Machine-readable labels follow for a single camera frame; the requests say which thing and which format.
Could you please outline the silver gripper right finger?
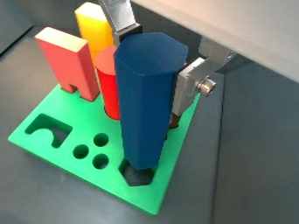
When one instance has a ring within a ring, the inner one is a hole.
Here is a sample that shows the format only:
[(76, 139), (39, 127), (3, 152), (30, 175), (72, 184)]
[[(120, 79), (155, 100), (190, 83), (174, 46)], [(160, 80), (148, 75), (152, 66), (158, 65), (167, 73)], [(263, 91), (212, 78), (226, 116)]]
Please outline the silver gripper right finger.
[(200, 39), (199, 52), (204, 58), (198, 58), (187, 64), (176, 76), (172, 112), (178, 116), (192, 105), (196, 94), (211, 95), (216, 83), (210, 76), (236, 55), (232, 50), (208, 38)]

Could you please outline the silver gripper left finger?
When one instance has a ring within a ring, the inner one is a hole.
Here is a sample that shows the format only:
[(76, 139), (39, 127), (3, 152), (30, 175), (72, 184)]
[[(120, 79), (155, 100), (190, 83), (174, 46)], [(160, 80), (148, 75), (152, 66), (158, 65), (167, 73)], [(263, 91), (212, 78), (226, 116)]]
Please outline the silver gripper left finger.
[(115, 45), (119, 46), (128, 35), (143, 32), (143, 26), (136, 22), (131, 1), (98, 0), (98, 3), (112, 28)]

